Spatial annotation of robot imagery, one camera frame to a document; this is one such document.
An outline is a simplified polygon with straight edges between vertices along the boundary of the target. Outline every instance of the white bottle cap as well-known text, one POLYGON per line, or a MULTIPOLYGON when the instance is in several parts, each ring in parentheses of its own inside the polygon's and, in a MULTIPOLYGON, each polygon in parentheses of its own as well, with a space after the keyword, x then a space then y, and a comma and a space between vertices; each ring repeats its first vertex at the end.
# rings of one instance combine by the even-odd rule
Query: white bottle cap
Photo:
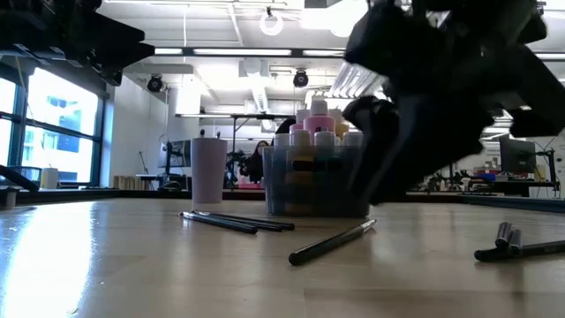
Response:
POLYGON ((275 147, 290 146, 290 135, 287 133, 278 133, 275 135, 275 147))
POLYGON ((297 123, 304 122, 308 117, 310 117, 310 110, 297 110, 297 123))
POLYGON ((343 135, 343 145, 349 147, 363 146, 363 133, 362 132, 346 132, 343 135))
POLYGON ((328 115, 335 120, 336 124, 341 124, 343 122, 343 113, 339 109, 328 110, 328 115))
POLYGON ((333 147, 335 145, 335 133, 317 132, 314 134, 314 146, 333 147))
POLYGON ((310 132, 304 129, 297 129, 290 134, 290 145, 298 147, 310 146, 310 132))
POLYGON ((312 100, 312 105, 310 106, 310 111, 312 116, 317 115, 328 115, 328 103, 324 100, 312 100))

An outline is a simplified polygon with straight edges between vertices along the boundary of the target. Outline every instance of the ceiling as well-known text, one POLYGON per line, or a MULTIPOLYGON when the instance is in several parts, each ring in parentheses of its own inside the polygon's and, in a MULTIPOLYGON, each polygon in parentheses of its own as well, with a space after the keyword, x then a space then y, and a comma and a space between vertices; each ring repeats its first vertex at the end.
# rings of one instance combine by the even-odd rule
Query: ceiling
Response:
MULTIPOLYGON (((149 5, 146 0, 107 0, 99 13, 137 27, 146 32, 146 42, 157 47, 261 47, 261 48, 308 48, 342 49, 347 43, 344 37, 335 36, 328 29, 305 29, 301 19, 311 19, 305 15, 304 0, 289 0, 285 3, 266 1, 251 7, 244 2, 222 3, 193 1, 190 5, 149 5), (275 36, 266 35, 260 30, 260 19, 265 13, 262 8, 272 5, 273 11, 282 15, 283 28, 275 36)), ((152 0, 154 3, 165 0, 152 0)), ((347 11, 337 12, 332 21, 319 21, 319 24, 335 22, 350 16, 347 11)), ((531 45, 534 50, 565 52, 565 12, 546 11, 545 20, 549 36, 544 41, 531 45)), ((204 106, 213 104, 241 105, 252 98, 252 91, 238 76, 238 63, 243 58, 227 57, 150 57, 143 64, 191 64, 207 86, 202 96, 204 106)), ((331 85, 338 74, 342 61, 339 59, 292 59, 269 58, 269 65, 289 66, 294 72, 305 68, 311 85, 331 85)), ((565 78, 565 63, 550 63, 548 67, 559 78, 565 78)), ((147 80, 147 74, 134 74, 134 77, 147 80)), ((180 75, 164 76, 172 83, 181 82, 180 75)), ((293 73, 278 74, 267 83, 268 99, 301 100, 307 89, 295 89, 292 85, 293 73)))

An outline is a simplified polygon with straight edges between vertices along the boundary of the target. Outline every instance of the workbench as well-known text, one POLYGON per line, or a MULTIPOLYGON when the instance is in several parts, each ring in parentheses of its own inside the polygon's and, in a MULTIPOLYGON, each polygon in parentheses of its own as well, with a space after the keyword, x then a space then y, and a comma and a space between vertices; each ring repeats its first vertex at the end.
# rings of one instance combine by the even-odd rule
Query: workbench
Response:
MULTIPOLYGON (((218 212, 265 217, 261 201, 218 212)), ((0 316, 562 317, 565 255, 477 263, 502 221, 524 243, 565 238, 562 215, 385 204, 375 229, 303 267, 288 255, 359 219, 281 218, 249 235, 181 219, 189 200, 107 199, 0 213, 0 316)))

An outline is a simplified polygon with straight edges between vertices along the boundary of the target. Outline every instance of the window frame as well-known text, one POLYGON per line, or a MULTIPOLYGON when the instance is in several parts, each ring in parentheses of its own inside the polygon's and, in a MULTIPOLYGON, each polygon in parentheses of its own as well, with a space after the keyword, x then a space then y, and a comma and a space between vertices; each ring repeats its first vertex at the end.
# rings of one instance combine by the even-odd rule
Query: window frame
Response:
MULTIPOLYGON (((43 69, 51 74, 68 80, 52 70, 43 69)), ((24 85, 29 88, 29 74, 22 72, 24 85)), ((106 109, 107 95, 101 95, 100 92, 93 92, 85 88, 82 83, 70 81, 72 84, 88 90, 98 97, 98 104, 96 109, 96 118, 94 119, 94 134, 88 135, 82 132, 77 132, 72 129, 63 128, 57 125, 47 124, 38 120, 32 120, 26 117, 27 114, 27 98, 28 92, 21 86, 19 82, 18 71, 12 69, 10 66, 0 64, 0 78, 9 80, 16 84, 16 92, 14 99, 14 109, 12 114, 0 111, 0 118, 7 119, 12 122, 11 125, 11 142, 8 153, 8 165, 20 166, 24 155, 24 141, 26 137, 26 127, 38 127, 53 133, 62 133, 72 137, 91 140, 93 142, 92 161, 90 166, 90 182, 61 182, 61 187, 77 187, 77 186, 98 186, 100 184, 100 167, 102 164, 102 132, 104 127, 104 111, 106 109)))

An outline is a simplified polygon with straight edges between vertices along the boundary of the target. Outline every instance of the person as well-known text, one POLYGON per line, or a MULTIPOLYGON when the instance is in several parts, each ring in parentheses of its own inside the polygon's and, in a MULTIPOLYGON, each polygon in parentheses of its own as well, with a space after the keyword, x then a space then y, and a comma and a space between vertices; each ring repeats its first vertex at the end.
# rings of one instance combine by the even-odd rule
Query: person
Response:
POLYGON ((261 182, 263 178, 263 147, 268 147, 268 142, 262 140, 255 147, 253 154, 247 158, 245 167, 239 172, 244 176, 249 176, 249 180, 254 183, 261 182))

